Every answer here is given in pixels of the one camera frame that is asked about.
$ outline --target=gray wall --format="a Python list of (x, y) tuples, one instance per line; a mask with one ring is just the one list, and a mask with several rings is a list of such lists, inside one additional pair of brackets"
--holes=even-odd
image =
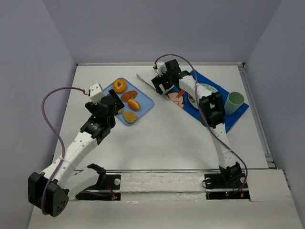
[(245, 62), (280, 0), (44, 0), (72, 57)]
[(266, 137), (305, 226), (305, 1), (283, 0), (246, 64)]
[[(0, 30), (0, 228), (25, 229), (27, 178), (51, 162), (56, 145), (40, 104), (51, 89), (72, 83), (75, 63), (41, 0), (2, 0)], [(68, 94), (47, 102), (57, 129)]]

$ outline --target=blue tray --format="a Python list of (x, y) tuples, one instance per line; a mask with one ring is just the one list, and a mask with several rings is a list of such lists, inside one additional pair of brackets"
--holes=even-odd
[[(124, 80), (125, 80), (126, 83), (127, 83), (127, 89), (125, 90), (125, 92), (132, 91), (132, 90), (135, 90), (135, 91), (138, 92), (138, 95), (137, 95), (137, 97), (135, 97), (135, 100), (139, 102), (139, 104), (140, 104), (140, 109), (139, 109), (138, 111), (133, 111), (132, 109), (130, 109), (130, 107), (128, 106), (127, 103), (124, 103), (124, 102), (123, 102), (124, 105), (125, 105), (123, 112), (124, 112), (124, 111), (131, 111), (131, 112), (134, 112), (135, 114), (137, 114), (138, 119), (137, 119), (137, 121), (135, 121), (134, 123), (128, 123), (128, 122), (125, 121), (125, 119), (124, 119), (122, 113), (116, 115), (116, 117), (117, 117), (118, 119), (120, 119), (125, 125), (133, 125), (133, 124), (137, 123), (137, 122), (139, 121), (139, 119), (140, 119), (143, 115), (145, 115), (145, 114), (154, 106), (154, 102), (153, 102), (153, 100), (151, 100), (151, 98), (149, 98), (147, 95), (145, 95), (142, 91), (140, 91), (138, 88), (136, 88), (135, 86), (133, 86), (129, 81), (127, 81), (126, 79), (124, 79)], [(113, 89), (112, 83), (111, 83), (108, 87), (106, 87), (106, 88), (104, 89), (104, 93), (105, 93), (105, 94), (109, 94), (108, 91), (109, 91), (110, 89)], [(125, 92), (120, 93), (120, 94), (117, 93), (118, 96), (119, 96), (119, 98), (121, 98), (122, 94), (124, 94)]]

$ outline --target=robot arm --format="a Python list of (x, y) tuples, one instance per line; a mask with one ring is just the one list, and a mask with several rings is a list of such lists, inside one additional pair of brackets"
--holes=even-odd
[(104, 181), (106, 170), (91, 164), (81, 173), (72, 176), (77, 165), (110, 133), (115, 126), (114, 116), (124, 107), (114, 90), (106, 96), (98, 83), (90, 87), (90, 99), (85, 107), (91, 117), (81, 127), (80, 132), (67, 148), (64, 158), (56, 159), (40, 174), (34, 172), (28, 179), (29, 202), (41, 208), (42, 194), (54, 171), (57, 171), (47, 186), (44, 210), (47, 214), (58, 216), (66, 207), (69, 198), (89, 186)]
[[(158, 75), (152, 79), (157, 93), (166, 94), (173, 86), (185, 90), (193, 98), (195, 98), (196, 81), (188, 71), (181, 71), (176, 60), (168, 61), (166, 63), (158, 62), (154, 66)], [(222, 95), (219, 92), (212, 93), (205, 89), (202, 85), (197, 85), (197, 94), (200, 98), (199, 107), (203, 111), (207, 124), (211, 132), (227, 146), (229, 146), (228, 138), (225, 131), (224, 118), (224, 103)], [(231, 187), (240, 181), (244, 174), (241, 171), (239, 163), (235, 156), (230, 152), (215, 136), (212, 134), (216, 152), (218, 155), (218, 162), (220, 174), (215, 174), (209, 177), (209, 184), (206, 185), (208, 189)]]

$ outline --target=toy food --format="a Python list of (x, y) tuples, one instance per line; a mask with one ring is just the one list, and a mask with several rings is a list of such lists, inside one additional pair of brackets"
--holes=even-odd
[(126, 122), (128, 122), (128, 123), (134, 123), (138, 119), (138, 116), (134, 112), (131, 112), (131, 111), (124, 111), (123, 117), (126, 120)]
[(122, 94), (121, 100), (126, 103), (128, 100), (134, 99), (135, 97), (137, 97), (137, 95), (138, 95), (137, 91), (128, 91), (128, 92), (125, 92), (124, 94)]
[(123, 93), (127, 88), (127, 83), (124, 79), (117, 79), (113, 82), (112, 87), (116, 93)]
[(129, 99), (127, 101), (127, 104), (134, 111), (138, 111), (140, 109), (140, 104), (137, 101), (133, 100), (133, 99)]

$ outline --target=light green cup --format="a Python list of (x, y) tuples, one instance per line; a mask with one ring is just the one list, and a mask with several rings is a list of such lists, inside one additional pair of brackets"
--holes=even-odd
[(231, 92), (224, 104), (226, 115), (232, 115), (244, 103), (244, 96), (239, 92)]

